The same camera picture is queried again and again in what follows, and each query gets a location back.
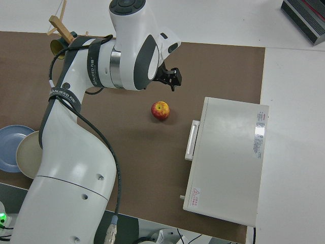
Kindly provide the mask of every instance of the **plate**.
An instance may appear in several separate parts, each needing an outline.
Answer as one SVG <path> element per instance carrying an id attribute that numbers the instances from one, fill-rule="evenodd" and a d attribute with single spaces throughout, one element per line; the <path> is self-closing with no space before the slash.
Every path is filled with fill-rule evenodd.
<path id="1" fill-rule="evenodd" d="M 16 161 L 20 171 L 34 179 L 42 161 L 42 149 L 39 144 L 39 131 L 26 136 L 18 146 Z"/>
<path id="2" fill-rule="evenodd" d="M 32 132 L 33 129 L 21 125 L 7 126 L 0 130 L 0 170 L 20 172 L 16 162 L 16 151 L 19 143 Z"/>

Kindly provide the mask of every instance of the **beige plate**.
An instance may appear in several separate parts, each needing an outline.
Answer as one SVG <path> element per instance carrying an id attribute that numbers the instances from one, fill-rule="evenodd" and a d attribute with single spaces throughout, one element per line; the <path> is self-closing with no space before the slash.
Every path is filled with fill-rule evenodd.
<path id="1" fill-rule="evenodd" d="M 39 131 L 26 136 L 19 144 L 16 161 L 20 171 L 34 179 L 42 160 L 42 149 L 39 145 Z"/>

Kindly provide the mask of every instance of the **brown mat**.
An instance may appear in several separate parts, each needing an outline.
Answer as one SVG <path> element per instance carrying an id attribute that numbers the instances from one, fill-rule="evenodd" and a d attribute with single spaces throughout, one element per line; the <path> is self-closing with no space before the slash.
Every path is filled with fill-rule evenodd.
<path id="1" fill-rule="evenodd" d="M 21 124 L 39 129 L 50 88 L 53 38 L 0 32 L 0 128 Z M 86 95 L 82 114 L 107 136 L 120 160 L 122 214 L 245 242 L 246 226 L 185 211 L 179 196 L 185 195 L 190 171 L 184 155 L 191 122 L 200 119 L 204 97 L 259 103 L 264 53 L 264 48 L 183 43 L 166 61 L 168 69 L 178 67 L 183 76 L 175 92 L 152 82 L 143 91 L 105 89 Z M 171 108 L 164 122 L 150 112 L 159 100 Z M 28 188 L 31 180 L 0 171 L 0 182 Z M 116 188 L 109 210 L 115 200 Z"/>

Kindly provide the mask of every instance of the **apple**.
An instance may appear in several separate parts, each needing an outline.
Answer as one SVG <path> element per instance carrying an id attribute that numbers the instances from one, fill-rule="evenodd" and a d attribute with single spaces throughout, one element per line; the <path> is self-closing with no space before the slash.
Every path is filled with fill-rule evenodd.
<path id="1" fill-rule="evenodd" d="M 151 113 L 159 120 L 164 120 L 169 115 L 169 106 L 164 101 L 155 102 L 151 106 Z"/>

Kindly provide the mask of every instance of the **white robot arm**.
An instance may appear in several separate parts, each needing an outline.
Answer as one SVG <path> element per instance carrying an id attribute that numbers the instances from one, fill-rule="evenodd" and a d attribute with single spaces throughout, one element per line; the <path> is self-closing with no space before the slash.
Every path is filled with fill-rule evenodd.
<path id="1" fill-rule="evenodd" d="M 114 185 L 115 160 L 99 139 L 77 125 L 72 111 L 80 111 L 85 91 L 93 86 L 142 90 L 152 80 L 172 89 L 181 84 L 179 70 L 167 71 L 164 64 L 180 41 L 171 31 L 159 30 L 148 4 L 113 0 L 116 40 L 81 36 L 68 47 L 40 129 L 42 163 L 11 244 L 93 243 Z"/>

